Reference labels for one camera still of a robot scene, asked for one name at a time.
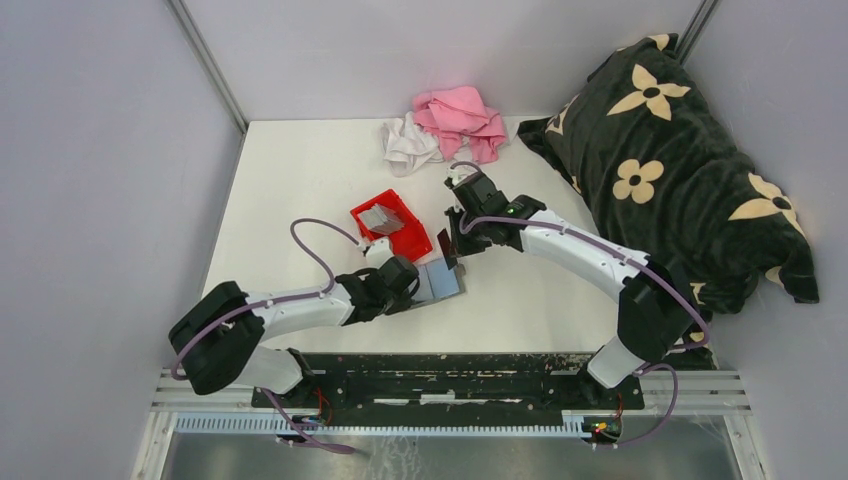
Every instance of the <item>pink towel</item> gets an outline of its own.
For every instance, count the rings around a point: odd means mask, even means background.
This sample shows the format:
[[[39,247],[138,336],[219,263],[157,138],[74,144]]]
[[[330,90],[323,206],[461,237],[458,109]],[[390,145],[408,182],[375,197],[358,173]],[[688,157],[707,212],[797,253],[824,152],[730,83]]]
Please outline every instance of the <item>pink towel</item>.
[[[412,99],[413,120],[439,137],[439,150],[451,160],[469,137],[471,158],[477,163],[498,159],[498,146],[506,141],[503,120],[497,110],[483,105],[474,87],[425,92]]]

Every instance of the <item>white tabletop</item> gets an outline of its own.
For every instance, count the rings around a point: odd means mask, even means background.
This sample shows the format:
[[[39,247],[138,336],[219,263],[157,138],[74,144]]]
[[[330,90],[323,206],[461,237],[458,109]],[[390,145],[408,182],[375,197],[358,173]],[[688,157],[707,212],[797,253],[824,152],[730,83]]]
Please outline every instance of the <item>white tabletop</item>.
[[[225,280],[243,290],[280,291],[326,282],[289,236],[289,224],[315,217],[356,232],[350,209],[394,189],[430,235],[447,226],[454,204],[446,164],[395,178],[381,160],[383,120],[252,122],[239,159],[204,291]],[[516,139],[483,167],[507,197],[526,194],[596,231],[580,197]],[[336,274],[364,266],[346,239],[301,225],[307,245]],[[613,335],[617,307],[600,290],[544,260],[504,247],[464,258],[466,292],[438,304],[343,328],[316,328],[270,340],[312,352],[594,351]]]

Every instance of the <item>gray wall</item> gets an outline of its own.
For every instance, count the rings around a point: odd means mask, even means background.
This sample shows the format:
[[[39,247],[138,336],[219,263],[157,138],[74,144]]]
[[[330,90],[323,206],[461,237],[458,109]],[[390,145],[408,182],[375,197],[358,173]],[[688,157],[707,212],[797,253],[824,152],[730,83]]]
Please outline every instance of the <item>gray wall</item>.
[[[402,115],[471,84],[551,114],[610,54],[682,32],[700,0],[187,0],[251,120]]]
[[[239,136],[159,0],[0,6],[0,478],[126,478]]]
[[[721,358],[738,367],[778,478],[848,476],[848,3],[723,2],[688,70],[713,111],[795,203],[816,256],[822,303],[760,287],[717,320]]]

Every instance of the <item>red plastic box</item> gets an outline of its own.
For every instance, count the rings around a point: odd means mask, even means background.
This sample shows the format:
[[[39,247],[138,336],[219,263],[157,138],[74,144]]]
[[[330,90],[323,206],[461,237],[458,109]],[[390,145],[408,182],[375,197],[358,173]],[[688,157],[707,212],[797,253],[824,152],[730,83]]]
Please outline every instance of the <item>red plastic box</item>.
[[[359,233],[363,237],[372,242],[378,238],[385,237],[385,235],[368,230],[359,221],[358,214],[368,210],[377,203],[394,211],[398,219],[403,222],[403,228],[389,235],[389,240],[392,242],[392,252],[395,255],[403,255],[410,262],[414,262],[433,251],[433,244],[430,243],[424,226],[406,208],[403,200],[400,199],[394,190],[386,190],[350,211],[350,214],[353,215],[353,220],[356,221],[356,225],[359,227]]]

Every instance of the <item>white towel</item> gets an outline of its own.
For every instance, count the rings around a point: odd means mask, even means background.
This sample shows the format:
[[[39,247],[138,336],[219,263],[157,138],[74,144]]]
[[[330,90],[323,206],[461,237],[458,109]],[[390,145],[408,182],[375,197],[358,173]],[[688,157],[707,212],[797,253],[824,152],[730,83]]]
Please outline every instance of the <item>white towel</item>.
[[[396,177],[405,177],[425,163],[444,162],[439,152],[439,139],[427,133],[412,120],[412,112],[404,118],[393,118],[380,128],[383,159]]]

